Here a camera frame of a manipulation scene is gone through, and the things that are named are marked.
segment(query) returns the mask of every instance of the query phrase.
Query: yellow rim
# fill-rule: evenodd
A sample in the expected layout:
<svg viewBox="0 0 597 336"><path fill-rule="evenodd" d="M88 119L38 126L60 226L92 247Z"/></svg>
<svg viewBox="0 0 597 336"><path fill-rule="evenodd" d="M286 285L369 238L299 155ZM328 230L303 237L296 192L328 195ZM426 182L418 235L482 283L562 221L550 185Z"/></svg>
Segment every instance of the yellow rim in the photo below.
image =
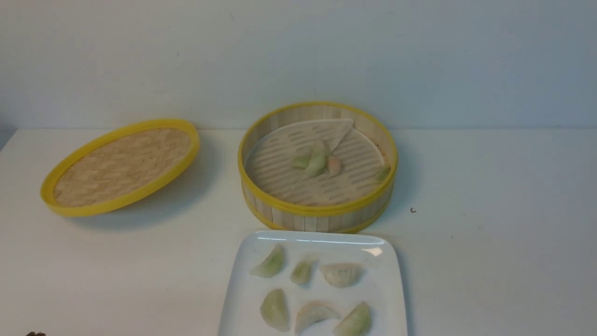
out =
<svg viewBox="0 0 597 336"><path fill-rule="evenodd" d="M335 106L338 108L350 110L354 113L360 114L360 115L364 116L365 118L371 120L385 133L385 135L388 137L388 139L390 139L390 142L392 144L392 148L394 151L394 161L390 163L390 166L391 166L390 173L388 174L386 179L382 183L380 183L379 187L377 187L374 191L367 194L365 197L359 198L358 200L348 202L345 204L338 204L338 205L333 205L333 206L303 206L303 205L292 204L292 203L277 199L277 198L267 194L263 190L261 190L255 183L253 183L253 181L251 181L251 179L247 175L247 172L245 171L245 167L242 162L242 149L246 143L248 135L251 134L251 132L259 124L261 124L264 120L267 120L272 115L280 113L281 111L286 110L286 109L297 108L300 106L308 106L308 105L329 105L329 106ZM245 133L245 136L243 136L243 138L242 138L241 144L238 149L238 170L241 174L241 180L247 186L247 188L253 193L253 195L255 195L255 197L258 197L260 200L263 200L269 206L272 206L272 207L275 207L276 209L279 209L279 210L282 210L285 212L289 212L289 213L292 213L295 215L299 215L299 216L327 217L327 216L341 215L343 213L358 210L358 209L370 204L371 202L375 201L387 190L387 188L389 186L391 186L393 184L397 167L398 167L398 150L396 149L396 145L394 144L392 135L390 134L390 132L388 132L386 127L382 123L380 123L377 119L375 119L374 117L365 113L364 111L361 111L361 110L356 109L351 106L342 105L342 104L333 103L333 102L297 103L297 104L292 104L292 105L288 105L288 106L284 106L279 109L276 109L276 110L264 115L263 117L259 118L259 120L257 120L247 130L247 132Z"/></svg>
<svg viewBox="0 0 597 336"><path fill-rule="evenodd" d="M357 233L360 232L364 229L366 229L369 225L373 224L373 222L375 222L379 216L382 215L382 213L386 210L388 204L390 204L390 199L391 197L386 201L386 203L381 207L381 209L379 209L379 211L373 215L373 217L371 217L370 219L368 219L367 221L352 227L352 228L348 228L345 230L340 230L338 232L333 232L333 233ZM276 225L274 222L270 221L269 219L265 218L262 214L257 212L257 209L255 209L253 207L253 205L249 202L249 200L247 199L247 196L245 196L245 203L247 204L247 207L249 208L249 210L253 213L253 215L255 217L257 217L257 219L259 219L260 222L264 223L265 226L269 227L272 230L288 230L288 231L292 231L290 229L287 229L285 227L281 227Z"/></svg>
<svg viewBox="0 0 597 336"><path fill-rule="evenodd" d="M62 175L64 175L64 173L68 170L68 168L70 168L73 164L79 161L82 157L89 154L89 152L123 136L131 135L133 133L138 133L145 130L158 129L163 127L179 129L187 133L191 139L189 152L178 164L176 164L167 173L163 174L162 176L156 178L155 180L149 182L148 184L142 186L139 189L136 189L128 194L122 195L120 197L106 202L93 204L89 206L66 207L59 204L56 201L56 199L54 198L54 188L56 187L56 183L58 183L58 181L60 180ZM103 136L100 136L99 138L94 139L89 143L86 143L85 145L71 153L69 156L64 158L64 160L62 160L62 162L60 162L56 167L54 167L54 169L52 169L48 176L46 176L44 182L41 185L39 193L45 204L53 212L58 213L59 215L98 215L100 213L105 213L123 206L127 206L144 197L147 197L148 195L153 194L155 191L170 183L173 179L180 175L190 165L198 151L199 136L197 135L197 130L195 129L195 126L193 126L193 124L186 120L155 119L144 121L142 123L132 124L129 126L125 126L121 129L114 130Z"/></svg>

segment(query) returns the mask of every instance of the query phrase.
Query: translucent dumpling wrapper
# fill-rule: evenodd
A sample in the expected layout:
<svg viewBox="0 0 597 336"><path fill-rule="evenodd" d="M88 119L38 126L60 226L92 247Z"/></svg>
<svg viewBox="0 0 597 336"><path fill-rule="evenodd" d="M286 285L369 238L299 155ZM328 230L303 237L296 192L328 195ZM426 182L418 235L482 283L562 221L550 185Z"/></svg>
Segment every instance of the translucent dumpling wrapper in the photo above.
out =
<svg viewBox="0 0 597 336"><path fill-rule="evenodd" d="M316 259L312 257L306 257L299 261L290 275L290 281L297 285L306 285L309 283L311 280L311 270L315 261Z"/></svg>
<svg viewBox="0 0 597 336"><path fill-rule="evenodd" d="M284 249L280 244L276 244L265 260L255 266L250 274L259 277L273 277L284 268L284 259Z"/></svg>
<svg viewBox="0 0 597 336"><path fill-rule="evenodd" d="M269 292L260 307L261 317L267 325L278 331L289 331L288 310L284 291L280 288Z"/></svg>
<svg viewBox="0 0 597 336"><path fill-rule="evenodd" d="M371 325L371 308L361 302L334 328L334 336L366 336Z"/></svg>
<svg viewBox="0 0 597 336"><path fill-rule="evenodd" d="M326 320L339 319L340 315L323 303L311 302L304 305L297 313L294 333L298 336L310 325Z"/></svg>
<svg viewBox="0 0 597 336"><path fill-rule="evenodd" d="M350 287L359 281L363 274L363 268L360 264L328 264L320 268L325 281L338 288Z"/></svg>

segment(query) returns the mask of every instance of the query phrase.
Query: white wall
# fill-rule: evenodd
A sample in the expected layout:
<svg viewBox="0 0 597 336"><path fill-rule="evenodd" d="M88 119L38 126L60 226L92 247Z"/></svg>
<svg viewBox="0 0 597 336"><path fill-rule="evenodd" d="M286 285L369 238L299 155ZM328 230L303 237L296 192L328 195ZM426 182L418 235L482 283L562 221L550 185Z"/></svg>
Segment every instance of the white wall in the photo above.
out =
<svg viewBox="0 0 597 336"><path fill-rule="evenodd" d="M247 127L304 100L390 127L597 126L597 1L0 1L0 128Z"/></svg>

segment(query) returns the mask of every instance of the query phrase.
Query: perforated parchment paper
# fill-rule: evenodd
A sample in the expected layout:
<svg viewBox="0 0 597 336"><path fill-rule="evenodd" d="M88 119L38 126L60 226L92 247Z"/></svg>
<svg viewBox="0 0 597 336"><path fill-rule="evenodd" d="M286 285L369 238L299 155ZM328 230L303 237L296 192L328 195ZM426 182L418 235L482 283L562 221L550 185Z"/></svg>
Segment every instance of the perforated parchment paper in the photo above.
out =
<svg viewBox="0 0 597 336"><path fill-rule="evenodd" d="M264 192L294 204L328 206L357 200L378 185L375 175L384 157L371 140L355 130L351 119L313 120L273 131L253 148L245 161L249 178ZM308 178L292 168L292 159L309 155L322 139L342 162L339 175L324 172Z"/></svg>

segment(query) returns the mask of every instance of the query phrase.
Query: green dumpling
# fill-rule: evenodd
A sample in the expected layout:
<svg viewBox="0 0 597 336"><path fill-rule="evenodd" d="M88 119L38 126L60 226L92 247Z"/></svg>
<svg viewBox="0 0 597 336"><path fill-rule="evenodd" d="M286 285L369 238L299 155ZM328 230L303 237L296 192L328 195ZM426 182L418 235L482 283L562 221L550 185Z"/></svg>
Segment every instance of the green dumpling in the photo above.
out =
<svg viewBox="0 0 597 336"><path fill-rule="evenodd" d="M311 280L311 268L315 262L314 258L307 257L298 262L290 275L290 281L297 285L305 285Z"/></svg>
<svg viewBox="0 0 597 336"><path fill-rule="evenodd" d="M265 258L261 264L252 269L250 274L260 277L273 277L274 275L280 273L283 267L284 249L280 244L276 244L267 258Z"/></svg>
<svg viewBox="0 0 597 336"><path fill-rule="evenodd" d="M371 309L361 302L334 328L335 336L366 336L371 330Z"/></svg>
<svg viewBox="0 0 597 336"><path fill-rule="evenodd" d="M289 331L288 310L284 291L280 288L269 292L261 304L261 317L270 327L278 331Z"/></svg>

